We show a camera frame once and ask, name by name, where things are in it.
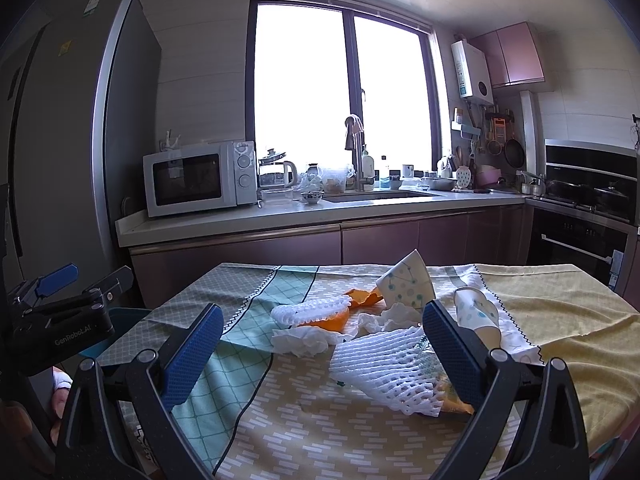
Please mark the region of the small dotted paper cup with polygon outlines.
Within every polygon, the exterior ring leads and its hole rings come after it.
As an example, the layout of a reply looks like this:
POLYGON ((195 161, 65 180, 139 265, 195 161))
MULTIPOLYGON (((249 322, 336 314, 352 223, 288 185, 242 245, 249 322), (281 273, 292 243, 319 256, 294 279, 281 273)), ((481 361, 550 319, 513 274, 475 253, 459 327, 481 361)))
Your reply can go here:
POLYGON ((458 288, 454 306, 460 327, 472 330, 488 350, 501 347, 498 310, 479 289, 458 288))

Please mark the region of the white foam fruit net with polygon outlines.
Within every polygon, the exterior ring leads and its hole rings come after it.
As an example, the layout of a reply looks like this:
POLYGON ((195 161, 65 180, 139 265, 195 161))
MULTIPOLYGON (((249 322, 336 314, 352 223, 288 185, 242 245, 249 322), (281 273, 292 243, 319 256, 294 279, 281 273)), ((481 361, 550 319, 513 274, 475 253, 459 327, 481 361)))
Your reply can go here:
POLYGON ((335 347, 330 376, 406 415, 436 417, 445 371, 421 326, 362 336, 335 347))

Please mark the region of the large dotted paper cup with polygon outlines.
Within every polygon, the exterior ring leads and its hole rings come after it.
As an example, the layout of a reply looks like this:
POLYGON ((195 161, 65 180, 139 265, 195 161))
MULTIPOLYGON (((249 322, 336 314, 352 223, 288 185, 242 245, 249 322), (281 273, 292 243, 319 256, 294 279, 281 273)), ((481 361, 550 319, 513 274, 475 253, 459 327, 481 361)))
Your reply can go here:
POLYGON ((430 274, 416 249, 378 278, 376 288, 387 307, 403 304, 422 309, 436 298, 430 274))

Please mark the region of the white tissue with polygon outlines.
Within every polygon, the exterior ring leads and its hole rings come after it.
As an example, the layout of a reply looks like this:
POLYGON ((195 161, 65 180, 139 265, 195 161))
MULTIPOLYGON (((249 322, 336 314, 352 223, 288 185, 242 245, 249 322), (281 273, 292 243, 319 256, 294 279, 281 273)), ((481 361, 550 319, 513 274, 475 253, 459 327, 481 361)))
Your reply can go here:
POLYGON ((287 330, 274 330, 271 345, 274 353, 287 354, 302 358, 316 356, 329 348, 348 340, 342 333, 331 332, 317 326, 297 326, 287 330))
POLYGON ((379 314, 363 313, 358 315, 358 332, 376 334, 390 330, 404 330, 421 324, 422 314, 419 309, 405 304, 393 304, 379 314))

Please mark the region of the orange peel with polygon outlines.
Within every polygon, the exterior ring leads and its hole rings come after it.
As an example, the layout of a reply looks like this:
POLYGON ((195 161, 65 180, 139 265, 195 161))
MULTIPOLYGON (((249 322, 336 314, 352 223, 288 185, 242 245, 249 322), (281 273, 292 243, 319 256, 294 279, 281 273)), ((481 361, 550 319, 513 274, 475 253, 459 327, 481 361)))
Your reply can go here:
POLYGON ((350 309, 345 308, 327 318, 322 318, 322 320, 304 323, 304 326, 314 326, 322 328, 322 330, 328 330, 329 332, 341 333, 349 319, 349 315, 350 309))
POLYGON ((354 288, 346 292, 346 296, 350 300, 349 307, 351 309, 372 307, 383 299, 376 287, 371 290, 354 288))

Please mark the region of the teal plastic trash bin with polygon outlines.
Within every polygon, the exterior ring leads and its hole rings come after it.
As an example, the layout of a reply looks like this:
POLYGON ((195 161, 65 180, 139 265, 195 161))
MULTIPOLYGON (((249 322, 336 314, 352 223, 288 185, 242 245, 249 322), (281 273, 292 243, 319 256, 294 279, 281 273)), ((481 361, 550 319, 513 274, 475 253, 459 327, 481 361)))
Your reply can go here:
POLYGON ((83 358, 98 358, 100 354, 114 344, 118 338, 126 334, 130 328, 133 328, 137 322, 140 322, 142 318, 145 318, 148 314, 149 310, 145 308, 111 308, 108 310, 108 315, 110 316, 114 333, 104 341, 100 341, 92 347, 81 351, 80 355, 83 358))

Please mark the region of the kitchen faucet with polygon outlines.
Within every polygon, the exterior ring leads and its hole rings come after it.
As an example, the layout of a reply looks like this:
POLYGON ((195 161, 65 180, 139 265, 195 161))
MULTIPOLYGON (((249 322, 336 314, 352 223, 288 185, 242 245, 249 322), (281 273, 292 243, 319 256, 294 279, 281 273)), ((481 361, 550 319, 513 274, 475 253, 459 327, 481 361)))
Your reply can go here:
POLYGON ((355 170, 355 190, 362 191, 364 185, 362 171, 363 123, 358 115, 350 114, 345 119, 345 127, 347 128, 345 150, 352 152, 352 166, 354 166, 355 170))

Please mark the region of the maroon lower cabinets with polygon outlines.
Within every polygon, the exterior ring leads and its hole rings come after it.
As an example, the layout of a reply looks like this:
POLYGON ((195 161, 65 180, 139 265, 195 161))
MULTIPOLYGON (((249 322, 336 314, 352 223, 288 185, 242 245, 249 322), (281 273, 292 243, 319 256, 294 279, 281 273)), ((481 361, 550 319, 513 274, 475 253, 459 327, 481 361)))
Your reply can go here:
POLYGON ((429 266, 523 264, 532 224, 529 206, 489 206, 199 237, 134 247, 129 253, 144 303, 154 309, 223 262, 394 264, 416 249, 429 266))

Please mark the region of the patterned tablecloth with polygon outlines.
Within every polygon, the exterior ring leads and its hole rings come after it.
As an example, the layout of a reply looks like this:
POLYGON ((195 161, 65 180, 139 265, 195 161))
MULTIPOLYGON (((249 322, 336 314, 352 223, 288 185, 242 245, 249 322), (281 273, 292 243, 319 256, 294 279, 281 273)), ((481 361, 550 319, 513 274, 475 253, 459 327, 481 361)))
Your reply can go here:
MULTIPOLYGON (((158 349, 209 304, 221 340, 172 414, 216 479, 426 479, 471 407, 422 328, 426 296, 324 310, 372 292, 387 266, 223 263, 145 315, 102 365, 158 349)), ((596 452, 639 414, 639 315, 571 264, 433 266, 431 295, 454 322, 488 330, 514 360, 568 366, 596 452)))

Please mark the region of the black built-in oven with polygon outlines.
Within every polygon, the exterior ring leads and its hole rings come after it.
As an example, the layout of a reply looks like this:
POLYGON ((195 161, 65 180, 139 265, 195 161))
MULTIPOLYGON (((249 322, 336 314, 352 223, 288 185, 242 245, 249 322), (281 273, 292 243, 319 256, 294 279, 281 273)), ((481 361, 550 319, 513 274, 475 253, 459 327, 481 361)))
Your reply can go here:
POLYGON ((527 262, 571 263, 618 294, 639 227, 639 154, 585 141, 544 141, 544 192, 529 197, 527 262))

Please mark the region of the white microwave oven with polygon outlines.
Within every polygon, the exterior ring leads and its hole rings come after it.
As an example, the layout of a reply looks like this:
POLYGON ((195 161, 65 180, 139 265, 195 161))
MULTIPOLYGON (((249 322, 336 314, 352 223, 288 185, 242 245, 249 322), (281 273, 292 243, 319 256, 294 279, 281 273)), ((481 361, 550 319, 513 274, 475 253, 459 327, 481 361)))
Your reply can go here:
POLYGON ((257 160, 252 141, 192 144, 143 157, 151 218, 254 205, 257 160))

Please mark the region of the pink pot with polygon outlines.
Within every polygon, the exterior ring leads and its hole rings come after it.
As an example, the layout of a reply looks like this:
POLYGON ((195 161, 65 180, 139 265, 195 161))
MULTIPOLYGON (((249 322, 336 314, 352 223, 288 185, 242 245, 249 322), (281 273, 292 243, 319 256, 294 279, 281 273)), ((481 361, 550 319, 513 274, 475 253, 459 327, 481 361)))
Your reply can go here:
POLYGON ((475 184, 478 188, 487 188, 489 185, 497 184, 502 178, 500 168, 490 165, 482 165, 476 170, 475 184))

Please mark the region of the grey refrigerator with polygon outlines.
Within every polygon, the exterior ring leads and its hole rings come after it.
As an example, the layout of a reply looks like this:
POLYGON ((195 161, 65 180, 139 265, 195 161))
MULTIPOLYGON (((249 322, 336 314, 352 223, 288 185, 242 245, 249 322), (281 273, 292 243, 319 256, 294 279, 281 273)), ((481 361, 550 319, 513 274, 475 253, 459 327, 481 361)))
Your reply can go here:
POLYGON ((76 295, 128 263, 115 224, 145 206, 160 52, 140 0, 87 0, 2 63, 6 286, 73 264, 76 295))

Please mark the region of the glass electric kettle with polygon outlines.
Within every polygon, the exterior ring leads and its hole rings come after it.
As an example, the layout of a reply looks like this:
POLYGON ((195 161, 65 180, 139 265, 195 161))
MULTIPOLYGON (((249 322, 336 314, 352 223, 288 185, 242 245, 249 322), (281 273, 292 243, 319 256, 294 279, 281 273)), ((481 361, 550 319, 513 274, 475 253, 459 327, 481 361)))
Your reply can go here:
POLYGON ((268 188, 292 188, 298 180, 294 162, 285 159, 286 153, 278 153, 270 148, 264 157, 258 160, 258 184, 262 190, 268 188))

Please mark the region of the blue white bowl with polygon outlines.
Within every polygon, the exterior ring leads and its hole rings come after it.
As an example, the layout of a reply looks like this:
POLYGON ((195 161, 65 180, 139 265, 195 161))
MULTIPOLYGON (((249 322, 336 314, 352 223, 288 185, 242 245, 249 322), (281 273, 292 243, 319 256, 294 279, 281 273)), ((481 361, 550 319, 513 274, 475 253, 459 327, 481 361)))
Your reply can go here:
POLYGON ((322 200, 324 193, 321 190, 307 190, 300 193, 300 198, 308 205, 315 205, 322 200))

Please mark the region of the black frying pan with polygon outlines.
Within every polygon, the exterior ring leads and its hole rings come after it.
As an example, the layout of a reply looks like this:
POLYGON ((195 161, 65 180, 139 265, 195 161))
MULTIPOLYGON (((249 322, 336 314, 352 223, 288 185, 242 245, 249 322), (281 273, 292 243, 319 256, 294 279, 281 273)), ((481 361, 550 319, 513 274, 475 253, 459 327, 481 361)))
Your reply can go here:
POLYGON ((506 162, 514 169, 521 170, 525 166, 526 155, 523 145, 518 140, 512 122, 506 124, 506 143, 503 145, 506 162))

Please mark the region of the white water heater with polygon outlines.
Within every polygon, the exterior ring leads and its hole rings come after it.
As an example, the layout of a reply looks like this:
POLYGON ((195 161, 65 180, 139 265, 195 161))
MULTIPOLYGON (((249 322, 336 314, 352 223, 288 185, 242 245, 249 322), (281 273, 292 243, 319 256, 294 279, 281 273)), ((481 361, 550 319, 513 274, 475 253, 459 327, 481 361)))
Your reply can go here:
POLYGON ((460 98, 478 105, 493 106, 494 96, 484 53, 466 40, 454 42, 451 53, 460 98))

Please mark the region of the pink upper cabinet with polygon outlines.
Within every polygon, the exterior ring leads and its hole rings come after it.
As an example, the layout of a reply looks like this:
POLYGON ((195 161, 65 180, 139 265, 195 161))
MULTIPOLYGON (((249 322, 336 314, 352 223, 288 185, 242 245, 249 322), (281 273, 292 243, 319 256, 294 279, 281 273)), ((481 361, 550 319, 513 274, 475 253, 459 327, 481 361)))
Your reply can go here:
POLYGON ((469 43, 484 53, 495 89, 546 81, 536 37, 527 22, 486 32, 469 43))

